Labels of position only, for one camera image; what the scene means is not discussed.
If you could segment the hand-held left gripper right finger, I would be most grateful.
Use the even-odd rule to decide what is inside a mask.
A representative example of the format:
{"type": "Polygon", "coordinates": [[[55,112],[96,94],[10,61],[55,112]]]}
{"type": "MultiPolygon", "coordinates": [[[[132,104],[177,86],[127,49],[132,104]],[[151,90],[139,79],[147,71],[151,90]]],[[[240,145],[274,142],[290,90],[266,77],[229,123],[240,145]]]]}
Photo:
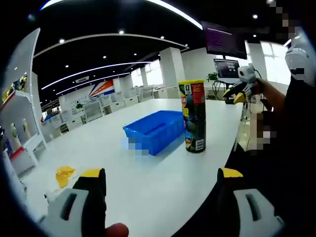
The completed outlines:
{"type": "Polygon", "coordinates": [[[284,221],[257,189],[250,189],[243,175],[219,168],[216,187],[216,225],[223,237],[276,237],[284,221]]]}

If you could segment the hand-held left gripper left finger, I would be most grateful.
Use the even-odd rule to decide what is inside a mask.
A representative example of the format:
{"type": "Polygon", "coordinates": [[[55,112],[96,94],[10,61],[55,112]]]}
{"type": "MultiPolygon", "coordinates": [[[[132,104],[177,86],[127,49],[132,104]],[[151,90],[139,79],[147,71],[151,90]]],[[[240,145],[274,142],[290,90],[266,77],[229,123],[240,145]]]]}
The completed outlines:
{"type": "Polygon", "coordinates": [[[40,226],[48,237],[101,237],[107,210],[105,196],[105,170],[87,170],[72,188],[49,202],[40,226]]]}

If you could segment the person's right hand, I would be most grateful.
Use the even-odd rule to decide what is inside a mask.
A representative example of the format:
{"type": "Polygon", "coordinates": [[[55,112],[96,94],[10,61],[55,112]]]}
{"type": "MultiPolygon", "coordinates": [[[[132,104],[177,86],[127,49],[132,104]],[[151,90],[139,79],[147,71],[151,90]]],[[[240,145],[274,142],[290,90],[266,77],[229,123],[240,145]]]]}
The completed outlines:
{"type": "Polygon", "coordinates": [[[254,83],[254,95],[263,94],[265,88],[265,81],[262,79],[256,79],[254,83]]]}

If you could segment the person's left hand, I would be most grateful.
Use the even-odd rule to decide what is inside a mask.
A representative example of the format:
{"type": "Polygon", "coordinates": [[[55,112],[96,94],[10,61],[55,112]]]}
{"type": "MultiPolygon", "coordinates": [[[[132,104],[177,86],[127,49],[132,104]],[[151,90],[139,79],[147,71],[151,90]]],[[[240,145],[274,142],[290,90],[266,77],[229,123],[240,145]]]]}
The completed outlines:
{"type": "Polygon", "coordinates": [[[128,237],[129,229],[123,223],[115,223],[104,230],[106,237],[128,237]]]}

